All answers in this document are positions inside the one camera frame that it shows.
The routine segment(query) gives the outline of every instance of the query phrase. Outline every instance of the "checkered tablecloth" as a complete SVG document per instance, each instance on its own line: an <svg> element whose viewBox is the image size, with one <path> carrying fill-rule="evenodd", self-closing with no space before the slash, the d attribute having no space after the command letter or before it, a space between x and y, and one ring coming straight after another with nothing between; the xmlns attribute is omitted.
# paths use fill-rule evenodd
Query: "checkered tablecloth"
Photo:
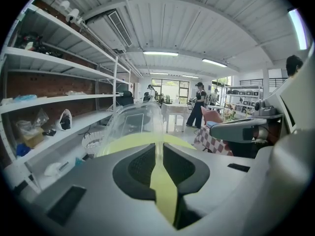
<svg viewBox="0 0 315 236"><path fill-rule="evenodd" d="M231 155L233 156L233 153L231 151L228 151L224 149L224 143L221 139L213 138L209 134L210 129L206 126L202 125L199 129L197 136L194 140L195 145L202 144L207 149L211 150L212 153L220 154L220 155Z"/></svg>

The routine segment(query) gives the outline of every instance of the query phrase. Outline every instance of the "window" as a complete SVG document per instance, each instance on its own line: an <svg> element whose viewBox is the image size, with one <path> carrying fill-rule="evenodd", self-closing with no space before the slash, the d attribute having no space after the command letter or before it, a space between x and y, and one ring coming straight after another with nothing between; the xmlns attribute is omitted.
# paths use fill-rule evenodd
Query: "window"
<svg viewBox="0 0 315 236"><path fill-rule="evenodd" d="M152 86L159 95L162 93L164 96L169 95L172 101L179 97L181 104L187 103L189 93L188 81L152 79Z"/></svg>

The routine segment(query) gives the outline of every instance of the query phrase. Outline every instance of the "woman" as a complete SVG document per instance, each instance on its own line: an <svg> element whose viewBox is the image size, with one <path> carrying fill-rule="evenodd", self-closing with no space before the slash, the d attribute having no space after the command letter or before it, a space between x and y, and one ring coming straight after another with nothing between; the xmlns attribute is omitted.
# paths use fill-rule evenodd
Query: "woman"
<svg viewBox="0 0 315 236"><path fill-rule="evenodd" d="M206 92L204 90L204 86L202 82L198 82L196 84L198 87L198 92L196 94L197 101L195 103L195 106L187 120L186 126L191 127L193 124L193 121L196 119L195 126L192 126L193 128L201 128L201 121L202 121L202 112L201 112L201 106L204 107L204 101L206 99Z"/></svg>

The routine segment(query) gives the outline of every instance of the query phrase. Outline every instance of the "ceiling beam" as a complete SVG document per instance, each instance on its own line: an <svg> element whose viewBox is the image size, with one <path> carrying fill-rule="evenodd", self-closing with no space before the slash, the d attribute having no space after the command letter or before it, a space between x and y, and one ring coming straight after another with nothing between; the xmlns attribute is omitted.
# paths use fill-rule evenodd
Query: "ceiling beam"
<svg viewBox="0 0 315 236"><path fill-rule="evenodd" d="M146 70L147 66L146 65L136 65L136 67L140 70ZM198 73L199 75L205 75L213 78L217 78L218 75L214 73L208 73L207 71L202 71L199 72L194 69L189 69L189 68L183 68L183 67L174 67L174 66L160 66L160 65L150 65L150 70L154 72L155 70L165 70L165 71L174 71L174 72L180 72L180 73L191 73L192 75L195 75Z"/></svg>
<svg viewBox="0 0 315 236"><path fill-rule="evenodd" d="M128 0L131 5L139 4L139 3L147 3L152 2L155 0ZM227 22L233 23L235 26L237 26L239 29L241 29L243 32L245 32L254 42L256 45L260 45L261 42L248 30L246 29L242 24L231 18L229 15L225 14L222 11L219 11L218 9L214 8L213 6L203 4L198 1L194 0L158 0L160 2L176 2L177 4L182 4L185 6L194 7L197 10L203 10L207 12L214 12L218 15L220 15L224 20ZM90 10L89 12L85 13L83 15L83 19L87 20L91 17L97 16L100 13L103 13L105 11L111 10L111 9L117 9L120 7L126 6L125 0L115 0L112 2L109 2L107 4L102 4L98 7L95 7L94 9ZM263 46L260 46L260 48L263 50L263 52L268 57L269 61L273 64L272 58L269 55L269 53L264 49Z"/></svg>
<svg viewBox="0 0 315 236"><path fill-rule="evenodd" d="M212 61L216 61L218 63L223 63L225 64L228 68L234 70L235 72L240 72L240 68L232 65L232 64L228 64L226 63L225 61L222 61L222 60L218 60L218 59L215 59L214 57L211 57L211 56L205 56L205 55L202 55L202 54L198 54L198 53L194 53L194 52L190 52L190 51L185 51L185 50L176 50L176 49L165 49L165 48L146 48L145 51L156 51L156 52L170 52L170 53L178 53L179 55L181 56L185 56L185 57L188 57L188 58L193 58L193 59L209 59L209 60L212 60ZM131 48L127 48L126 54L129 54L129 53L143 53L141 49L137 48L137 47L131 47Z"/></svg>

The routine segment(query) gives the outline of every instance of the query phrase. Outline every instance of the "black outfit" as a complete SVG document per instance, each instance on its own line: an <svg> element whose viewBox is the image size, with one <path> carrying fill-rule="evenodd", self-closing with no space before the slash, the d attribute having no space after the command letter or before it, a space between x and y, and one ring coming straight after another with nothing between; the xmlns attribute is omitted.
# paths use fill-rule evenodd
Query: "black outfit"
<svg viewBox="0 0 315 236"><path fill-rule="evenodd" d="M201 96L204 96L204 98L206 98L206 92L203 90L203 91L198 91L197 94L196 94L196 97L197 97L197 100L200 100L201 99ZM188 126L192 126L193 124L193 121L196 119L196 122L195 122L195 126L197 128L201 128L201 121L202 121L202 112L201 112L201 106L204 106L204 102L196 102L195 103L195 106L187 120L187 125Z"/></svg>

